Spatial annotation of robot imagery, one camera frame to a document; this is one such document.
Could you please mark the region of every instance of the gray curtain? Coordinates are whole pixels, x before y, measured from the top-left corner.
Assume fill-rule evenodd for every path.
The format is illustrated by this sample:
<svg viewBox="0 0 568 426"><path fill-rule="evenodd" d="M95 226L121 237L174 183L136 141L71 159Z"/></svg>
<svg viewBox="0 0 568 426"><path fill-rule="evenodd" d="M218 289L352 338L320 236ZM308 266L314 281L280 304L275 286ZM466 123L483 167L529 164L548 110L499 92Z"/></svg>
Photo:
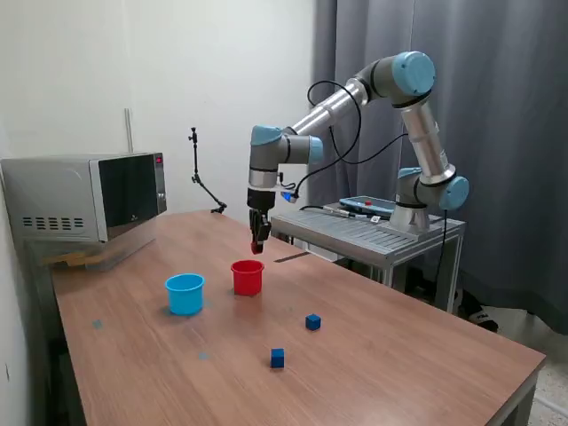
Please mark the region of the gray curtain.
<svg viewBox="0 0 568 426"><path fill-rule="evenodd" d="M440 136L471 184L450 214L468 223L460 283L484 304L526 309L568 334L568 2L320 0L317 24L315 80L343 83L405 50L434 60ZM375 103L352 161L401 132L388 101ZM356 124L336 126L340 151ZM326 156L335 158L329 143ZM311 202L391 199L406 165L415 165L406 140L364 165L339 163L312 179Z"/></svg>

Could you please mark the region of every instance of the blue bin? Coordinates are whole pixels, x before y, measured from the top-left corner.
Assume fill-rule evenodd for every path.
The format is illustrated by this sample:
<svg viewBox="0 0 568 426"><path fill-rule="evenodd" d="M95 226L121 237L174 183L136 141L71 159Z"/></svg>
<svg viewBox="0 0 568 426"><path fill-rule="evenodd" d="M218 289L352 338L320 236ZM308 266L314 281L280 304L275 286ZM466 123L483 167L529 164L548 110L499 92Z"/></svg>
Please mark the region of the blue bin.
<svg viewBox="0 0 568 426"><path fill-rule="evenodd" d="M181 273L166 280L170 311L176 315L194 315L203 307L205 279L197 273Z"/></svg>

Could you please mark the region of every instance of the robotic arm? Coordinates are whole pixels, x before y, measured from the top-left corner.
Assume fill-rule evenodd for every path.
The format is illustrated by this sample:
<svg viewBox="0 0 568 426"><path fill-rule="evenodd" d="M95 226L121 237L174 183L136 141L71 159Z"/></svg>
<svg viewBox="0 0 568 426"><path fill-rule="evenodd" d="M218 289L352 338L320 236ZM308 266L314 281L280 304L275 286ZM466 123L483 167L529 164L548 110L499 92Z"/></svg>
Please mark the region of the robotic arm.
<svg viewBox="0 0 568 426"><path fill-rule="evenodd" d="M348 80L340 90L315 106L291 127L255 126L250 141L248 172L249 220L253 253L263 251L271 224L268 210L274 207L279 164L306 164L323 157L323 144L314 134L335 124L355 106L389 98L398 109L420 167L398 173L397 206L390 224L401 231L424 231L429 220L425 208L458 209L469 193L469 182L456 176L438 138L438 124L432 116L428 97L436 71L430 58L418 51L402 52L379 59Z"/></svg>

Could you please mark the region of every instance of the metal rack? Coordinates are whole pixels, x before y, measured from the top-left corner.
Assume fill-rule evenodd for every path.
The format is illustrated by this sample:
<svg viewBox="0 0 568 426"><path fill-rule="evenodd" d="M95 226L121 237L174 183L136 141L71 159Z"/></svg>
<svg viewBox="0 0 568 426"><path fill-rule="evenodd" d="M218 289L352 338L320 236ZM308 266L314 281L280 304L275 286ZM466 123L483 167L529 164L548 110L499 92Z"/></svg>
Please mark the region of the metal rack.
<svg viewBox="0 0 568 426"><path fill-rule="evenodd" d="M373 278L404 290L405 263L442 244L443 218L430 216L426 233L393 230L388 221L339 217L324 210L298 210L272 217L272 230L378 268ZM447 219L446 243L438 275L435 305L451 312L457 281L465 222Z"/></svg>

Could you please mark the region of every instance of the red cup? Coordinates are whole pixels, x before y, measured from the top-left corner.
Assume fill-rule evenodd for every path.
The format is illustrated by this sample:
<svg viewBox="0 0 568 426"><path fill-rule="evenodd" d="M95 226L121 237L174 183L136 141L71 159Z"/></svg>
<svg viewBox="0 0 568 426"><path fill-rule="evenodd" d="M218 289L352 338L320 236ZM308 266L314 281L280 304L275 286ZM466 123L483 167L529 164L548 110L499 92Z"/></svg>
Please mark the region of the red cup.
<svg viewBox="0 0 568 426"><path fill-rule="evenodd" d="M234 294L254 296L263 287L264 264L257 260L240 260L231 265Z"/></svg>

